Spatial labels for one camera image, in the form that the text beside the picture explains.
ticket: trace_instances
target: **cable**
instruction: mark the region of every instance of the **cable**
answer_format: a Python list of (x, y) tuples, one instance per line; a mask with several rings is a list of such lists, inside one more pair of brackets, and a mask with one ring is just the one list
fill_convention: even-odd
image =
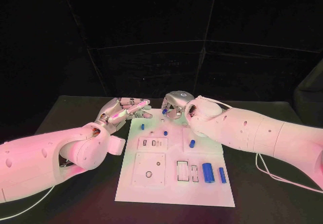
[(34, 208), (35, 206), (37, 206), (37, 204), (44, 200), (44, 198), (50, 195), (50, 193), (51, 193), (51, 191), (53, 191), (53, 189), (54, 189), (54, 187), (55, 186), (53, 186), (53, 188), (51, 188), (51, 190), (50, 190), (50, 192), (47, 193), (47, 195), (41, 198), (41, 200), (25, 210), (25, 211), (22, 211), (21, 213), (18, 213), (16, 215), (14, 215), (14, 216), (9, 216), (9, 217), (6, 217), (6, 218), (0, 218), (0, 221), (2, 220), (6, 220), (6, 219), (11, 219), (11, 218), (14, 218), (14, 217), (16, 217), (16, 216), (19, 216), (24, 212), (27, 212), (31, 208)]
[[(263, 161), (263, 164), (264, 164), (264, 167), (266, 167), (267, 172), (266, 172), (263, 169), (260, 169), (260, 167), (259, 167), (259, 155), (260, 155), (260, 157), (262, 157), (262, 161)], [(272, 178), (276, 179), (277, 181), (290, 183), (290, 184), (293, 184), (293, 185), (296, 185), (296, 186), (299, 186), (299, 187), (302, 187), (302, 188), (306, 188), (308, 190), (312, 190), (312, 191), (316, 191), (316, 192), (319, 192), (319, 193), (323, 193), (323, 190), (318, 190), (318, 189), (314, 189), (314, 188), (311, 188), (311, 187), (306, 187), (305, 185), (302, 185), (302, 184), (299, 184), (299, 183), (295, 183), (295, 182), (286, 180), (285, 178), (279, 177), (277, 175), (272, 174), (272, 172), (270, 172), (270, 170), (269, 170), (269, 168), (267, 168), (267, 166), (266, 166), (266, 162), (264, 162), (263, 156), (262, 156), (262, 154), (259, 154), (259, 153), (256, 154), (256, 166), (257, 166), (259, 170), (260, 170), (262, 172), (264, 172), (266, 174), (269, 174), (269, 175), (272, 176)]]

